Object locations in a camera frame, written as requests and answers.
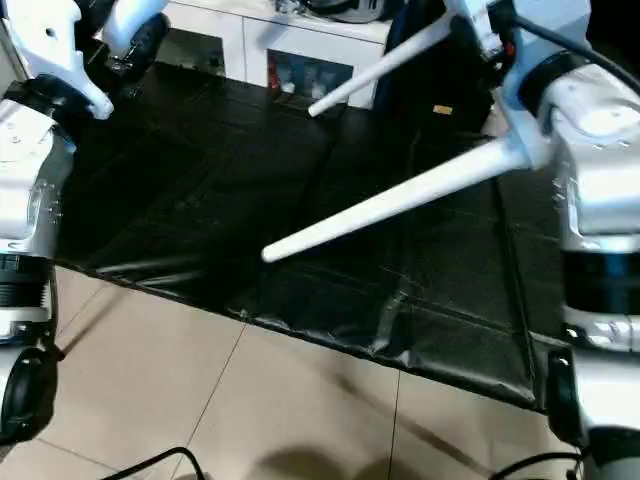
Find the cable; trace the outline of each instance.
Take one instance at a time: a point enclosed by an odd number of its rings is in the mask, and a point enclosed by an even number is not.
[[[614,61],[609,60],[604,55],[591,50],[584,45],[580,45],[578,42],[566,38],[545,27],[536,25],[535,23],[527,20],[526,18],[519,17],[518,15],[514,15],[511,21],[514,26],[523,28],[524,30],[533,33],[534,35],[537,35],[538,37],[543,38],[548,42],[555,43],[556,45],[577,55],[580,55],[581,57],[586,58],[596,65],[599,65],[613,76],[622,80],[629,88],[631,88],[637,95],[640,96],[640,80],[638,80],[635,76],[633,76],[631,73],[626,71]]]
[[[200,468],[200,464],[198,463],[198,460],[196,460],[196,457],[193,455],[193,453],[191,453],[188,449],[184,447],[171,448],[166,452],[161,453],[160,455],[156,455],[155,457],[152,457],[149,460],[140,462],[137,465],[134,465],[133,467],[129,467],[126,470],[123,470],[121,472],[114,473],[113,475],[105,477],[102,480],[121,480],[123,478],[131,477],[132,475],[135,475],[136,473],[141,472],[142,470],[146,470],[147,468],[155,465],[156,463],[161,462],[165,458],[168,458],[172,455],[184,455],[185,457],[187,457],[191,462],[193,469],[196,471],[196,480],[206,480],[204,473],[202,473],[202,469]]]
[[[507,468],[494,473],[489,480],[505,480],[512,473],[516,473],[524,468],[530,467],[541,462],[548,462],[549,460],[575,460],[576,462],[582,461],[582,454],[573,452],[549,452],[535,455],[533,457],[525,458]]]

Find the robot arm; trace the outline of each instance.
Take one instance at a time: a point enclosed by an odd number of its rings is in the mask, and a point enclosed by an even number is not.
[[[504,23],[509,16],[525,18],[588,47],[588,0],[449,0],[447,7],[451,34],[472,32],[478,54],[484,58],[496,55],[496,34],[503,43],[515,46],[515,59],[495,94],[510,131],[266,247],[263,258],[277,261],[509,170],[536,169],[553,162],[565,267],[564,316],[571,348],[549,358],[550,425],[561,440],[591,452],[585,478],[638,478],[638,84],[629,82],[632,90],[600,66],[514,28],[513,23],[506,30],[495,28],[496,21]],[[460,23],[466,28],[461,30]],[[424,48],[415,48],[415,39],[437,38],[432,28],[440,32],[443,27],[440,23],[427,27],[398,47],[400,55],[390,52],[363,77],[312,106],[310,113],[317,115],[363,81],[428,48],[429,42],[424,41],[420,44]]]
[[[0,101],[0,445],[30,440],[53,415],[56,325],[42,301],[73,132],[108,118],[111,97],[153,61],[169,28],[166,3],[0,0],[31,77]],[[106,45],[93,39],[103,25]]]

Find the white cylindrical rod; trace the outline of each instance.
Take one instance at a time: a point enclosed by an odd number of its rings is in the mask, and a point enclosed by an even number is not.
[[[449,35],[449,23],[450,15],[445,14],[428,27],[423,28],[413,37],[391,50],[364,72],[353,77],[348,82],[343,83],[326,97],[311,105],[309,107],[309,115],[317,117],[321,113],[340,103],[342,100],[348,98],[352,93],[360,90],[367,84],[378,80],[390,71],[395,70],[403,63],[417,57],[435,44],[440,43]]]
[[[526,156],[510,136],[493,140],[428,172],[286,237],[262,251],[271,263],[431,202],[509,170],[526,168]]]

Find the wrinkled black fabric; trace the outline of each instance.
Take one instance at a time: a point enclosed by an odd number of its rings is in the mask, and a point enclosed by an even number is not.
[[[58,260],[541,410],[560,328],[554,213],[536,201],[544,175],[485,182],[260,260],[270,242],[484,141],[344,107],[311,120],[264,89],[156,66],[139,98],[85,132]]]

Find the beige floor tile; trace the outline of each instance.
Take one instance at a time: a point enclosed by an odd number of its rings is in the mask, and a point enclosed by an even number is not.
[[[58,281],[59,303],[58,332],[61,332],[71,323],[91,297],[107,283],[60,267],[56,268],[56,280]],[[47,295],[45,296],[47,308],[50,298],[48,292],[47,286]]]
[[[186,444],[242,327],[151,295],[101,289],[60,336],[70,353],[41,438],[116,469]],[[169,479],[176,464],[165,462],[153,478]]]
[[[440,383],[401,374],[391,480],[480,480],[530,455],[573,451],[546,418]],[[564,478],[567,462],[515,478]]]
[[[216,480],[386,480],[397,381],[395,370],[247,327],[191,448]],[[182,461],[176,478],[189,473]]]
[[[0,480],[96,480],[113,473],[38,440],[14,448],[0,464]]]

